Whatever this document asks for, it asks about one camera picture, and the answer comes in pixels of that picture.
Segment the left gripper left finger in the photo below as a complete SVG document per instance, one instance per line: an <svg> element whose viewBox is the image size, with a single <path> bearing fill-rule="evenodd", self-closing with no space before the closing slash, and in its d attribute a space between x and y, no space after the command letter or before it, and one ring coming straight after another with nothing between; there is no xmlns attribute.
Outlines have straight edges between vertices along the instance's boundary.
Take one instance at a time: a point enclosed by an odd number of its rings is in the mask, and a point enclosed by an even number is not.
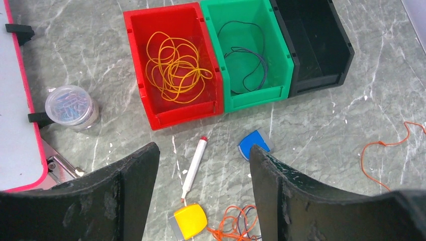
<svg viewBox="0 0 426 241"><path fill-rule="evenodd" d="M141 240L160 150L127 157L48 190L1 193L1 240Z"/></svg>

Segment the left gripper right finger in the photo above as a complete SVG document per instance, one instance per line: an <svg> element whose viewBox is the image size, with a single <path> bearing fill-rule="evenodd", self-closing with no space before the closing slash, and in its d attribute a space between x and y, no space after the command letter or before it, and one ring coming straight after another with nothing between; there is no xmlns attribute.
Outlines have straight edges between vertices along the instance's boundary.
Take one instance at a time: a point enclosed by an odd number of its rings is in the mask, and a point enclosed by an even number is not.
<svg viewBox="0 0 426 241"><path fill-rule="evenodd" d="M263 240L425 240L425 191L360 195L319 182L259 146L250 171Z"/></svg>

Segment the yellow eraser block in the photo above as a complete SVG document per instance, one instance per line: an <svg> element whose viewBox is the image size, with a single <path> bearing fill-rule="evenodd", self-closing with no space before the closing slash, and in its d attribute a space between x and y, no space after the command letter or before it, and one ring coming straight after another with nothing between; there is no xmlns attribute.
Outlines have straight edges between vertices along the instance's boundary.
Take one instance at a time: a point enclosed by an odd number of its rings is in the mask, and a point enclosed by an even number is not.
<svg viewBox="0 0 426 241"><path fill-rule="evenodd" d="M177 240L189 240L207 226L207 216L198 204L185 206L168 217L168 223Z"/></svg>

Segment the green plastic bin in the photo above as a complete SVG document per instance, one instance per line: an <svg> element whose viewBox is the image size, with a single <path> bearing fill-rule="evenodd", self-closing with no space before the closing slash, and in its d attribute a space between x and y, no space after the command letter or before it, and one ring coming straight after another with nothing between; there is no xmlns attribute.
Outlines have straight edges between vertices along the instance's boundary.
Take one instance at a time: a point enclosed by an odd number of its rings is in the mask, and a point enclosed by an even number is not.
<svg viewBox="0 0 426 241"><path fill-rule="evenodd" d="M294 63L270 1L200 1L225 112L288 98Z"/></svg>

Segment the red plastic bin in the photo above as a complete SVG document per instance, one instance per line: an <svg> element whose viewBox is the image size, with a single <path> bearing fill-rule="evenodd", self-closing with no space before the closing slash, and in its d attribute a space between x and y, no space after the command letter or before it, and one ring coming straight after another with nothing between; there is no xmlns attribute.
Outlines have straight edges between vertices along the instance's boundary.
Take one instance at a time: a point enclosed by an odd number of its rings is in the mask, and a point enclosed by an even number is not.
<svg viewBox="0 0 426 241"><path fill-rule="evenodd" d="M199 3L124 12L153 130L224 112L223 78Z"/></svg>

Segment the black plastic bin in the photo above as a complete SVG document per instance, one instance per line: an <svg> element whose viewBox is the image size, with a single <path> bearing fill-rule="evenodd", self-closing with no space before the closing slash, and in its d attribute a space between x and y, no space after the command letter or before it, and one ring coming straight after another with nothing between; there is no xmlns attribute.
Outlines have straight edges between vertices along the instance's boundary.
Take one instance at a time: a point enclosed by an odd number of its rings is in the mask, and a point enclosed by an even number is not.
<svg viewBox="0 0 426 241"><path fill-rule="evenodd" d="M355 51L333 1L270 3L294 63L288 96L342 86Z"/></svg>

